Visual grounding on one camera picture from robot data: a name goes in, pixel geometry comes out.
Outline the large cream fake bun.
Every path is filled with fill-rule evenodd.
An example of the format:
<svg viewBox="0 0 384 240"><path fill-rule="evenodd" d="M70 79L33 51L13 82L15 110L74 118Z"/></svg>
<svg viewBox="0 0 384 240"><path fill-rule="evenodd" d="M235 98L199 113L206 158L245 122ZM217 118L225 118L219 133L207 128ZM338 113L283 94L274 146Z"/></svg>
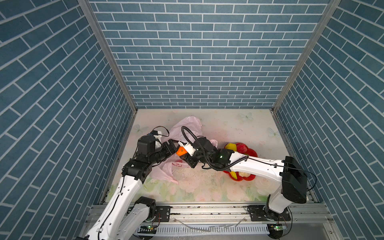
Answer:
<svg viewBox="0 0 384 240"><path fill-rule="evenodd" d="M242 177L242 178L248 178L251 176L251 174L249 173L244 173L244 172L239 172L239 176Z"/></svg>

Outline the orange fake fruit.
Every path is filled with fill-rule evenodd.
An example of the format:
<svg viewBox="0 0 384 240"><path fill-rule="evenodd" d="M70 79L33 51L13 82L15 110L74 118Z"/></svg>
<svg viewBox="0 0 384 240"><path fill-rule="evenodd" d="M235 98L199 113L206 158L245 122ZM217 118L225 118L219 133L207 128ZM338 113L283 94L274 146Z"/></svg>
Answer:
<svg viewBox="0 0 384 240"><path fill-rule="evenodd" d="M184 155L186 155L187 153L188 153L188 152L187 152L187 150L186 150L184 147L179 146L179 149L178 149L178 151L177 151L177 155L178 155L179 157L184 156Z"/></svg>

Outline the yellow fake banana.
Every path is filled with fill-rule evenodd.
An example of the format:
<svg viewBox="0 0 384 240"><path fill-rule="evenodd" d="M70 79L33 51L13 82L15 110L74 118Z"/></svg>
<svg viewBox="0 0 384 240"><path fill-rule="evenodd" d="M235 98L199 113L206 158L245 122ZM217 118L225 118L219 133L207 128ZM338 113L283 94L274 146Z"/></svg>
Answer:
<svg viewBox="0 0 384 240"><path fill-rule="evenodd" d="M237 179L238 179L238 176L237 176L237 173L236 173L236 172L231 171L231 172L230 172L230 175L231 175L231 177L232 177L234 180L237 180Z"/></svg>

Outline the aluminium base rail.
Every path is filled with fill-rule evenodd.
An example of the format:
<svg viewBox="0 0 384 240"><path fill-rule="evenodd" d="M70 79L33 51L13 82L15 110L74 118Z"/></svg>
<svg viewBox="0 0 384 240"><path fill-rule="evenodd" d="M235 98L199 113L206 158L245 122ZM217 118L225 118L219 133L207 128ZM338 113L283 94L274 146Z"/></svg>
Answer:
<svg viewBox="0 0 384 240"><path fill-rule="evenodd" d="M341 233L325 204L293 204L281 214L267 212L262 203L159 203L144 199L125 212L108 213L106 205L94 205L79 239L127 240L137 236L186 237L208 235L268 235L277 239L308 233L339 240Z"/></svg>

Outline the yellow round fake fruit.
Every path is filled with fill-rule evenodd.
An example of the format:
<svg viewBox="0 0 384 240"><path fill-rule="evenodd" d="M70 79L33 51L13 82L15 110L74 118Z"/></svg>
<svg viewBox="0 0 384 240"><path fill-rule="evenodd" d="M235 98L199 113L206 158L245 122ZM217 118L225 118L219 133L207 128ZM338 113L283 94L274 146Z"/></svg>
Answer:
<svg viewBox="0 0 384 240"><path fill-rule="evenodd" d="M231 151L237 151L237 145L236 144L233 144L233 143L228 143L226 146L225 146L225 149L228 149L228 150L231 150Z"/></svg>

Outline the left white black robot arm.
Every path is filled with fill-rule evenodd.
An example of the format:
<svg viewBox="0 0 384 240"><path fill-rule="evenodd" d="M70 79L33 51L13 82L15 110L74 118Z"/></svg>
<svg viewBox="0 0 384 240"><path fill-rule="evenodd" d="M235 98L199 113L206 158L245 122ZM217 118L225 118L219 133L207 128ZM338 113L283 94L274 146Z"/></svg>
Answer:
<svg viewBox="0 0 384 240"><path fill-rule="evenodd" d="M153 165L167 160L177 152L175 142L164 142L147 155L140 154L137 148L133 157L124 165L118 187L98 220L84 236L76 239L128 240L145 220L153 218L156 214L156 201L153 199L144 198L142 203L134 204L129 214L127 211Z"/></svg>

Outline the red fake fruit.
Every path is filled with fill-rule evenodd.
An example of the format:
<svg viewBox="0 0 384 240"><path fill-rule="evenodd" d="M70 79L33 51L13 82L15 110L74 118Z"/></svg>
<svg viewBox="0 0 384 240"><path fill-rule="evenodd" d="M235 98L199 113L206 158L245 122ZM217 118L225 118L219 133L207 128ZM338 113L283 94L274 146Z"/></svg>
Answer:
<svg viewBox="0 0 384 240"><path fill-rule="evenodd" d="M237 143L236 146L237 146L237 152L241 154L245 154L248 151L247 145L243 143Z"/></svg>

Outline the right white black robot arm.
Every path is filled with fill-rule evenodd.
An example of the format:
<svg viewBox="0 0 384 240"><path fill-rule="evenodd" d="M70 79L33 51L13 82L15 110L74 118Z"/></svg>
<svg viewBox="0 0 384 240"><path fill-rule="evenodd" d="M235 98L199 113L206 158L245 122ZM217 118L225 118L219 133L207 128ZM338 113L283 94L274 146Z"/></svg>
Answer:
<svg viewBox="0 0 384 240"><path fill-rule="evenodd" d="M246 173L278 184L263 208L268 220L278 220L292 203L307 202L308 176L293 157L287 156L284 160L250 157L230 149L217 149L206 138L195 139L194 143L179 142L179 145L177 155L191 168L200 162L218 172Z"/></svg>

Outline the pink plastic bag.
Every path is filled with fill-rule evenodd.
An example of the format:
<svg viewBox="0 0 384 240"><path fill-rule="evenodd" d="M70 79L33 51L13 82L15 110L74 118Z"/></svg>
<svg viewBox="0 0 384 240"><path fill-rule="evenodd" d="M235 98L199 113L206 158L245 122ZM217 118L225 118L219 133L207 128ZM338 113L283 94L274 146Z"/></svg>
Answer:
<svg viewBox="0 0 384 240"><path fill-rule="evenodd" d="M182 155L184 155L188 152L183 148L183 146L188 143L182 134L182 126L188 127L196 136L201 136L203 133L203 125L199 118L195 116L189 116L185 117L171 128L170 134L168 137L166 137L165 142L167 142L168 140L175 140L175 142L171 141L171 146L176 147L176 151L178 151L179 148L182 147L181 152ZM173 172L174 170L185 168L191 167L188 163L183 161L178 154L175 153L165 162L161 163L159 166L153 167L149 177L154 180L166 181L179 185L179 181L175 179Z"/></svg>

